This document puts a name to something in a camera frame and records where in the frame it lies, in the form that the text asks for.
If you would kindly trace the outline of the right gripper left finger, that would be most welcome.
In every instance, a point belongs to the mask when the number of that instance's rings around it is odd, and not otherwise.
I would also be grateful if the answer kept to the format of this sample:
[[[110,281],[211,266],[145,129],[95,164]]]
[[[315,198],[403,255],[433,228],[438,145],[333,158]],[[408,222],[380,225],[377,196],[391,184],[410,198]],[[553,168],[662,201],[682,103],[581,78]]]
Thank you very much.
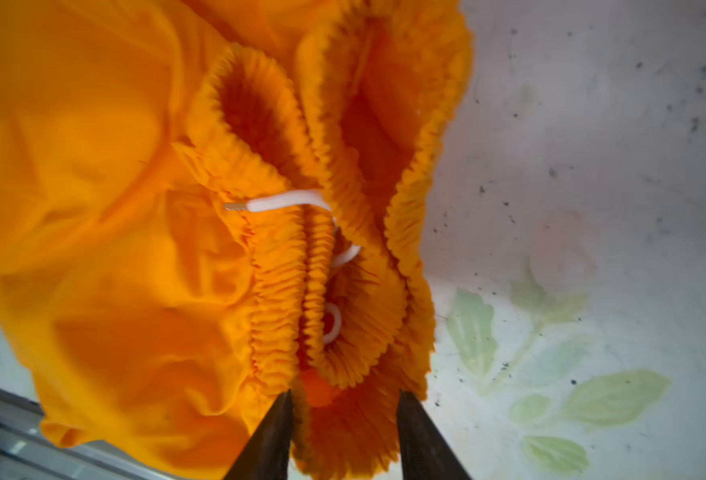
[[[224,480],[287,480],[292,441],[293,397],[278,395]]]

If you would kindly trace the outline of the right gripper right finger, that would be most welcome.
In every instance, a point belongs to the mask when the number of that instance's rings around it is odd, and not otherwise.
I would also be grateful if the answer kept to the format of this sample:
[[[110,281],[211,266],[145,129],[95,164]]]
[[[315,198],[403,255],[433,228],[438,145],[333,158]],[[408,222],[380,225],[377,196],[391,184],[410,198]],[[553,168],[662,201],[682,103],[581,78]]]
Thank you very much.
[[[404,480],[471,479],[412,392],[400,392],[396,418]]]

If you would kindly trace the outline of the orange garment with drawstring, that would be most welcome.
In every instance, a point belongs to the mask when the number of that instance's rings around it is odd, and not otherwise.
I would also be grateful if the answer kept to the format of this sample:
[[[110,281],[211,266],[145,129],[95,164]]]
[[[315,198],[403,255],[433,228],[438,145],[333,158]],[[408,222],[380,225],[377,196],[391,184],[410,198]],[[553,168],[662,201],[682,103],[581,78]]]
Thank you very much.
[[[455,1],[0,1],[0,327],[60,447],[219,479],[274,399],[316,479],[424,399]]]

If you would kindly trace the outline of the aluminium rail frame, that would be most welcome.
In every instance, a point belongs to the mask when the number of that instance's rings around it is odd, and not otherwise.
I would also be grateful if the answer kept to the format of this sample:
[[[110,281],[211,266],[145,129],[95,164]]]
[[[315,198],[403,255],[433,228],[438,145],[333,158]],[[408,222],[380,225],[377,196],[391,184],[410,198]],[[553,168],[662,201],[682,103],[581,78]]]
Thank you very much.
[[[92,442],[59,448],[40,430],[43,411],[0,390],[0,479],[170,479],[119,449]]]

